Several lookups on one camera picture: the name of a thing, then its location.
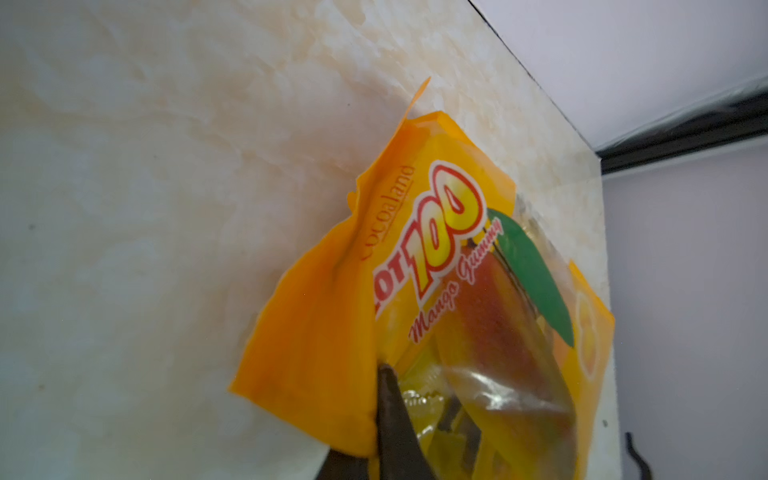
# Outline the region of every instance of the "marble surface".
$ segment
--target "marble surface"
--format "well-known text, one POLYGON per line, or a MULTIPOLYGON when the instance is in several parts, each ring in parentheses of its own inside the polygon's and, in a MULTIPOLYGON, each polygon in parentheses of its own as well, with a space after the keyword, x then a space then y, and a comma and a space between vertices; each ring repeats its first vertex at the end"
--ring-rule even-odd
MULTIPOLYGON (((0 64, 0 478, 312 478, 227 385, 430 75, 608 301, 598 159, 466 0, 10 0, 0 64)), ((617 427, 611 363, 589 478, 617 427)))

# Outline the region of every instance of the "black trim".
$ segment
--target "black trim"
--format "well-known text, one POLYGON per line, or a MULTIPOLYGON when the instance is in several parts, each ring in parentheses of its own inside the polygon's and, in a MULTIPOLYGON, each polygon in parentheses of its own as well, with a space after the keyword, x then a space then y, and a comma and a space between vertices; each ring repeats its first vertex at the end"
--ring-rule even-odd
POLYGON ((603 175, 768 134, 768 91, 719 104, 598 151, 603 175))

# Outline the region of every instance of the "white wall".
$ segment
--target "white wall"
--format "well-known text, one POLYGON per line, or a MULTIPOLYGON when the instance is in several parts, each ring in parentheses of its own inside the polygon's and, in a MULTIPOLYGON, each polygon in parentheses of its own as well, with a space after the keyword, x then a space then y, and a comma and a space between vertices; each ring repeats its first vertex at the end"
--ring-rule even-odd
POLYGON ((768 478, 766 184, 766 141, 604 182, 619 419, 655 478, 768 478))
POLYGON ((768 76, 766 0, 471 0, 598 148, 768 76))

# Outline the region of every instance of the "mango gummy bag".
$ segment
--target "mango gummy bag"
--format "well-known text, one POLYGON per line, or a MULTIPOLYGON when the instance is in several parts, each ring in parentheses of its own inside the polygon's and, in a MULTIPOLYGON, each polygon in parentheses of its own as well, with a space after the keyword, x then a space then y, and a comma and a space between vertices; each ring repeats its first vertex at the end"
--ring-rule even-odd
POLYGON ((515 183, 435 112, 404 118, 347 200, 264 307, 231 390, 375 457, 385 362, 439 478, 583 478, 614 318, 515 183))

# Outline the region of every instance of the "green leaf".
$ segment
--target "green leaf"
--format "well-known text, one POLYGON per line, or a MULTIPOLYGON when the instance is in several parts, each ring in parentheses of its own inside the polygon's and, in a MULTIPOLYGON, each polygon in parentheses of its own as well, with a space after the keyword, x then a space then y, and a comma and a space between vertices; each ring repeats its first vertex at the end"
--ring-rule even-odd
POLYGON ((517 222, 503 213, 489 208, 488 218, 491 221, 498 218, 502 222, 504 234, 498 237, 497 242, 507 265, 547 323, 572 347, 574 330, 571 314, 536 245, 517 222))

